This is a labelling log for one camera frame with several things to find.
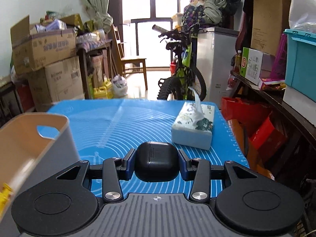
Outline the black earbuds case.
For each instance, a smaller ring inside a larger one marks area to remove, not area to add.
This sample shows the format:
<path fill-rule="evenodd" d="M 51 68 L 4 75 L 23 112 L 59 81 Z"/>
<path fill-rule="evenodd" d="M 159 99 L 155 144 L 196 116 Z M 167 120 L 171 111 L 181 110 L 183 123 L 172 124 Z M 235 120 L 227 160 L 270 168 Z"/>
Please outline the black earbuds case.
<path fill-rule="evenodd" d="M 144 142 L 136 150 L 134 172 L 144 182 L 167 182 L 179 174 L 178 150 L 165 142 Z"/>

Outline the beige plastic storage bin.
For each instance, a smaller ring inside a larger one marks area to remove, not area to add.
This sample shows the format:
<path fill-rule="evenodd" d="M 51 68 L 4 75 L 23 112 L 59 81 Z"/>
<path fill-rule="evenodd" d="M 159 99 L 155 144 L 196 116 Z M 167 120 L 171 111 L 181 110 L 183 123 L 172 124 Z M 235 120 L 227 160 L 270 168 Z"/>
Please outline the beige plastic storage bin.
<path fill-rule="evenodd" d="M 1 127 L 1 190 L 13 193 L 1 214 L 1 236 L 19 236 L 11 216 L 14 199 L 79 160 L 70 121 L 64 115 L 23 113 Z"/>

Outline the yellow toy block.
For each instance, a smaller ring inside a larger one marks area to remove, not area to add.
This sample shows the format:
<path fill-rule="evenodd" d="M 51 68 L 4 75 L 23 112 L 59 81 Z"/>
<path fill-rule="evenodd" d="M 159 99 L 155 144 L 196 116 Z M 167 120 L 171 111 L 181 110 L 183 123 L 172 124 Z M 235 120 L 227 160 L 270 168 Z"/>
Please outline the yellow toy block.
<path fill-rule="evenodd" d="M 13 193 L 13 189 L 6 183 L 3 183 L 2 190 L 0 192 L 0 214 L 2 214 L 10 201 L 10 197 Z"/>

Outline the floral tissue box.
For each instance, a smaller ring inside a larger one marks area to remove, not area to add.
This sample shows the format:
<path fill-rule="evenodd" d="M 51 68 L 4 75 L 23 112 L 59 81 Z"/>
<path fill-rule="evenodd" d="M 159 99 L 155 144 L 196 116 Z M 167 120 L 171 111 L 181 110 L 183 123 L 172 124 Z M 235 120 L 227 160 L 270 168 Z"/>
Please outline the floral tissue box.
<path fill-rule="evenodd" d="M 194 101 L 186 101 L 171 127 L 171 140 L 175 144 L 209 150 L 213 137 L 215 106 L 202 104 L 193 89 Z"/>

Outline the blue silicone mat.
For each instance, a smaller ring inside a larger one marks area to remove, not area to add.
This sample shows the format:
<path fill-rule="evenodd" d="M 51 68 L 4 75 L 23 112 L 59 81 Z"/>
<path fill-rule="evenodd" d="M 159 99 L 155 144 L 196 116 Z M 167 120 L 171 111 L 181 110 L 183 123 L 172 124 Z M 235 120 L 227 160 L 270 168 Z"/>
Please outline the blue silicone mat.
<path fill-rule="evenodd" d="M 182 101 L 68 100 L 57 103 L 48 112 L 68 117 L 80 158 L 101 164 L 110 157 L 124 157 L 131 148 L 146 141 L 171 142 L 171 127 L 182 106 Z M 181 145 L 177 148 L 190 158 L 203 158 L 213 165 L 236 161 L 248 166 L 218 108 L 209 150 Z"/>

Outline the yellow oil jug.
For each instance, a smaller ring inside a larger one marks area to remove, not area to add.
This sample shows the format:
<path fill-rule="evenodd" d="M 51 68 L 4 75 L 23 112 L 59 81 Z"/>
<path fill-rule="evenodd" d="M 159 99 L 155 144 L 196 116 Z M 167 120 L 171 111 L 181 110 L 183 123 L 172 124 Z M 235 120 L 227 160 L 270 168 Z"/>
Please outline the yellow oil jug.
<path fill-rule="evenodd" d="M 93 96 L 94 99 L 113 99 L 114 91 L 111 81 L 106 79 L 101 87 L 94 88 Z"/>

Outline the green black bicycle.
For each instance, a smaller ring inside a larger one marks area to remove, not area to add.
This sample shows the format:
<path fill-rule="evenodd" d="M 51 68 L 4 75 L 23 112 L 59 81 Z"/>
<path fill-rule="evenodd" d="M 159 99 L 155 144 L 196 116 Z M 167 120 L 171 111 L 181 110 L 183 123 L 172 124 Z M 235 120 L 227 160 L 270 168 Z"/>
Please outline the green black bicycle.
<path fill-rule="evenodd" d="M 194 100 L 197 93 L 203 101 L 207 94 L 207 87 L 202 73 L 197 68 L 197 34 L 201 30 L 200 24 L 190 27 L 182 26 L 171 31 L 153 25 L 153 30 L 160 33 L 159 37 L 169 39 L 166 49 L 175 54 L 175 70 L 168 78 L 161 78 L 158 82 L 158 100 L 167 100 L 170 95 L 175 100 Z"/>

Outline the middle cardboard box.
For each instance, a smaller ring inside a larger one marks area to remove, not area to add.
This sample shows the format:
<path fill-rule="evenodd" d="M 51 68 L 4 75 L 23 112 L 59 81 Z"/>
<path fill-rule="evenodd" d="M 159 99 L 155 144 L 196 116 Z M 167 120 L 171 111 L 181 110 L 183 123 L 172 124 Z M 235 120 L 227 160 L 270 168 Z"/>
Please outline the middle cardboard box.
<path fill-rule="evenodd" d="M 27 75 L 27 80 L 37 111 L 47 111 L 63 100 L 85 98 L 77 56 L 31 72 Z"/>

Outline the red bucket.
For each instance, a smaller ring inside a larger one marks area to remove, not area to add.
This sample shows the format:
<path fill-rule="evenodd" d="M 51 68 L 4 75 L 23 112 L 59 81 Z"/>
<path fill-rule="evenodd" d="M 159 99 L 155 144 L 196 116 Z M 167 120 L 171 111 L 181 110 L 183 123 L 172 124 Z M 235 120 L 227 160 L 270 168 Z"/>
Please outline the red bucket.
<path fill-rule="evenodd" d="M 170 63 L 169 71 L 171 72 L 172 75 L 175 74 L 177 68 L 177 64 L 175 62 Z"/>

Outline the green white product box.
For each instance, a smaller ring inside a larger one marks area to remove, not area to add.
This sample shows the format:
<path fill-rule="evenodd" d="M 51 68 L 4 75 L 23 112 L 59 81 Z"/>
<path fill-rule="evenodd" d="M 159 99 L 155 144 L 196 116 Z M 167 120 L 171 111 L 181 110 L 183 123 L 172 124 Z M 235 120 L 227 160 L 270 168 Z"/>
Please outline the green white product box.
<path fill-rule="evenodd" d="M 274 61 L 273 55 L 244 47 L 240 75 L 258 85 L 260 79 L 269 78 Z"/>

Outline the white chest freezer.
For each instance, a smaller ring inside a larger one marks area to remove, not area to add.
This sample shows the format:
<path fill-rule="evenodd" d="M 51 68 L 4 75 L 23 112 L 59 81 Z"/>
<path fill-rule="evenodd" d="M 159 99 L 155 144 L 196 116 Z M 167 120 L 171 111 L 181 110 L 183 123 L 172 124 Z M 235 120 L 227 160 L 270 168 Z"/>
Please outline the white chest freezer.
<path fill-rule="evenodd" d="M 218 108 L 222 98 L 230 95 L 227 83 L 238 34 L 238 31 L 220 27 L 203 28 L 198 33 L 197 68 L 207 88 L 204 101 L 213 102 Z"/>

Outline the wooden chair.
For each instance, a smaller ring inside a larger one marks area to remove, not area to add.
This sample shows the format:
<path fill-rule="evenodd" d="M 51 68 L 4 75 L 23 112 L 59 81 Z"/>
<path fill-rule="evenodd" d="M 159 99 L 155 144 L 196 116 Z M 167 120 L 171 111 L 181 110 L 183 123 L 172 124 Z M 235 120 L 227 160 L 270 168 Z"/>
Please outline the wooden chair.
<path fill-rule="evenodd" d="M 111 25 L 111 34 L 113 35 L 114 48 L 117 52 L 119 74 L 123 77 L 130 74 L 143 74 L 145 90 L 148 90 L 146 58 L 125 56 L 119 30 L 114 24 Z"/>

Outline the top cardboard box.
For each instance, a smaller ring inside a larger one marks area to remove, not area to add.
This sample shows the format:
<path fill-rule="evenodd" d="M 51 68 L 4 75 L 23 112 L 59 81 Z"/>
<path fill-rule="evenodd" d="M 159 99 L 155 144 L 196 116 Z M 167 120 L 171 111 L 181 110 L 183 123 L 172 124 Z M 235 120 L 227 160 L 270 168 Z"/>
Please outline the top cardboard box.
<path fill-rule="evenodd" d="M 74 29 L 46 31 L 41 27 L 30 24 L 29 16 L 11 27 L 12 61 L 17 75 L 75 56 Z"/>

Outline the teal plastic crate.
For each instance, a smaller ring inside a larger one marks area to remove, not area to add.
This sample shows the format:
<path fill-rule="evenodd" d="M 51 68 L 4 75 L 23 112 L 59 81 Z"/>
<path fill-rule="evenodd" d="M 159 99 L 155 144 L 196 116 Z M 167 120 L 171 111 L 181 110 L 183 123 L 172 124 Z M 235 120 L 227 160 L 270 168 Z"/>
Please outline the teal plastic crate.
<path fill-rule="evenodd" d="M 285 84 L 315 101 L 316 38 L 314 33 L 286 29 Z"/>

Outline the tall cardboard box on shelf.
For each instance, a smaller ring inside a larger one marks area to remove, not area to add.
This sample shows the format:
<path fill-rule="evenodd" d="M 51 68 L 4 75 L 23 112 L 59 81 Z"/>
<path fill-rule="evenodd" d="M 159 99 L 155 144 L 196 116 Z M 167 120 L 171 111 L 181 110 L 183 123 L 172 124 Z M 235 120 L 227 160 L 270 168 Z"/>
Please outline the tall cardboard box on shelf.
<path fill-rule="evenodd" d="M 254 0 L 251 48 L 275 56 L 289 27 L 291 0 Z"/>

